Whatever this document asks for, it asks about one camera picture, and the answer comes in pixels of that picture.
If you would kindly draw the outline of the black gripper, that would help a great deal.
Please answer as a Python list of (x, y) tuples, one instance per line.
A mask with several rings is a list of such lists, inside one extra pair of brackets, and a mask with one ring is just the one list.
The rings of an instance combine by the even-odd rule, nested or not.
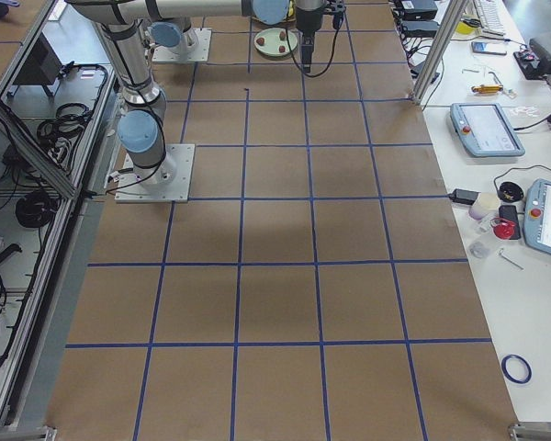
[(316, 33), (321, 29), (323, 18), (332, 17), (332, 28), (340, 30), (345, 13), (343, 0), (297, 0), (295, 16), (297, 30), (301, 36), (300, 66), (304, 74), (309, 74), (314, 52)]

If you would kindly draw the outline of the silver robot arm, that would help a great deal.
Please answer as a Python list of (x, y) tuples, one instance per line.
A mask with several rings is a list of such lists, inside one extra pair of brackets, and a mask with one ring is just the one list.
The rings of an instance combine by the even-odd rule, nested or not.
[[(130, 109), (143, 108), (158, 126), (163, 117), (155, 114), (152, 104), (164, 100), (163, 90), (153, 79), (152, 68), (141, 40), (141, 22), (167, 25), (172, 36), (181, 39), (186, 30), (177, 25), (189, 25), (192, 17), (256, 17), (262, 23), (274, 25), (287, 19), (288, 1), (70, 1), (80, 15), (89, 19), (102, 40), (105, 53), (123, 85), (123, 98)], [(296, 27), (300, 36), (299, 71), (308, 78), (318, 78), (324, 72), (312, 73), (315, 38), (325, 16), (332, 17), (335, 30), (344, 21), (343, 1), (297, 1), (294, 6)]]
[[(181, 30), (172, 22), (154, 22), (149, 26), (154, 63), (185, 64), (207, 62), (210, 55), (211, 28)], [(283, 28), (268, 28), (253, 38), (253, 47), (263, 56), (284, 58), (298, 47), (298, 37)]]

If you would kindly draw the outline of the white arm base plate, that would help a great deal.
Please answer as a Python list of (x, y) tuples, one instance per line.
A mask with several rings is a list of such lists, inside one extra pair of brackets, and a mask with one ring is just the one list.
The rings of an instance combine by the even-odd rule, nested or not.
[(126, 153), (123, 166), (132, 168), (132, 171), (119, 178), (120, 190), (114, 196), (116, 202), (186, 203), (189, 200), (195, 149), (194, 144), (167, 144), (166, 156), (160, 168), (143, 183), (139, 183), (139, 180), (147, 174), (143, 169), (134, 168)]
[(191, 28), (186, 33), (172, 31), (164, 35), (161, 31), (154, 31), (155, 49), (152, 61), (179, 64), (206, 62), (211, 34), (211, 28)]

